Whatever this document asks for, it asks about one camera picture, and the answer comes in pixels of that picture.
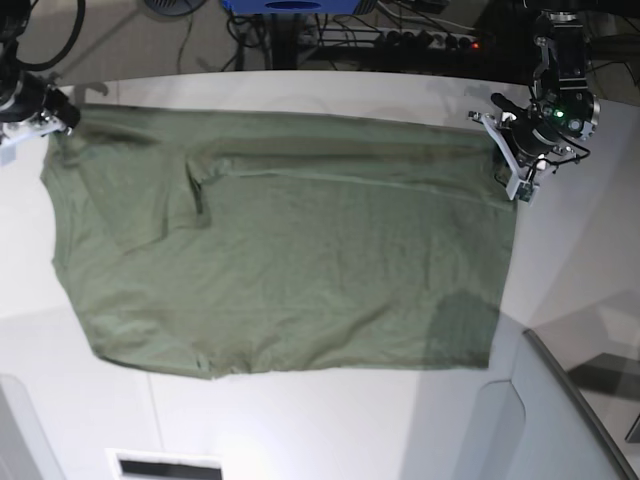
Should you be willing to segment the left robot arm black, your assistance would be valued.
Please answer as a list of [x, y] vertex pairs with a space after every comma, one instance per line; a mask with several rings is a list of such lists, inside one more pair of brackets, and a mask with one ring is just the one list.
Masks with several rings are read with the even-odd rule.
[[533, 41], [539, 63], [528, 85], [529, 104], [520, 107], [500, 93], [491, 95], [500, 115], [471, 111], [495, 143], [494, 179], [511, 200], [530, 203], [540, 183], [591, 151], [584, 143], [595, 132], [600, 102], [587, 82], [587, 41], [577, 13], [585, 1], [525, 1], [536, 11]]

